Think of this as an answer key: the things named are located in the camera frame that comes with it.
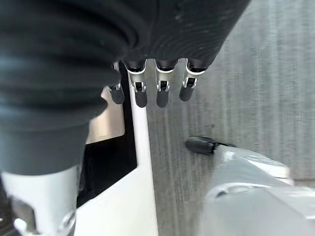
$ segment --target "gray metal surface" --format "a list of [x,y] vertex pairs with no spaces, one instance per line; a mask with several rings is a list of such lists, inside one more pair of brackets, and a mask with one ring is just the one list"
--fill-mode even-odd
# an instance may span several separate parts
[[147,64],[148,122],[160,236],[196,235],[212,160],[189,153],[205,135],[288,165],[297,184],[315,179],[315,1],[253,0],[192,99],[178,98],[185,61],[165,109]]

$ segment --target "robotic hand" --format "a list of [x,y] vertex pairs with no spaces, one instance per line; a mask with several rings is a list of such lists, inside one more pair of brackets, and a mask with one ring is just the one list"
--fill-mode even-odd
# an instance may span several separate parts
[[315,191],[294,186],[286,165],[205,137],[190,137],[187,147],[215,165],[200,236],[314,235]]
[[138,106],[156,60],[157,104],[187,59],[180,98],[190,99],[249,0],[0,0],[0,171],[23,236],[72,235],[90,119],[123,102],[128,70]]

